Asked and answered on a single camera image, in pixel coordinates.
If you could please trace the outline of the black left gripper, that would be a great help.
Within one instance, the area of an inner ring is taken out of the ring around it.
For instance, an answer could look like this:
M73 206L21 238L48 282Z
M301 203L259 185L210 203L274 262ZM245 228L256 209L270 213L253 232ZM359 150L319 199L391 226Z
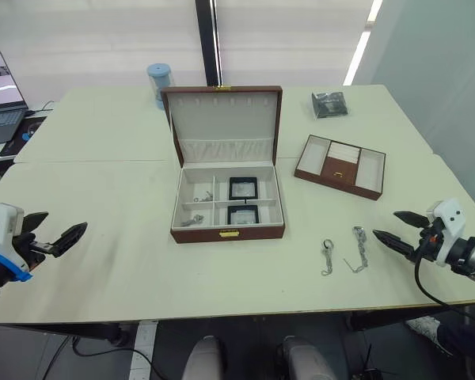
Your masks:
M41 243L36 241L36 235L32 232L47 217L48 213L46 211L25 215L22 223L22 231L25 233L12 238L13 248L25 261L26 269L29 272L41 264L47 255L62 256L82 238L88 226L87 222L73 225L63 232L55 242L51 244Z

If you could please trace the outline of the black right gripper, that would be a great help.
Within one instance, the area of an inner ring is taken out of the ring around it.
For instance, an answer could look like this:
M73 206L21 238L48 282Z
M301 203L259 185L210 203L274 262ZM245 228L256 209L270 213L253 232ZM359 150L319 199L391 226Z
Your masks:
M375 237L383 245L400 253L413 263L418 257L434 262L444 242L443 230L445 225L442 219L435 218L433 222L429 222L426 216L412 211L395 211L393 215L410 226L421 228L419 246L414 249L398 236L383 230L373 230Z

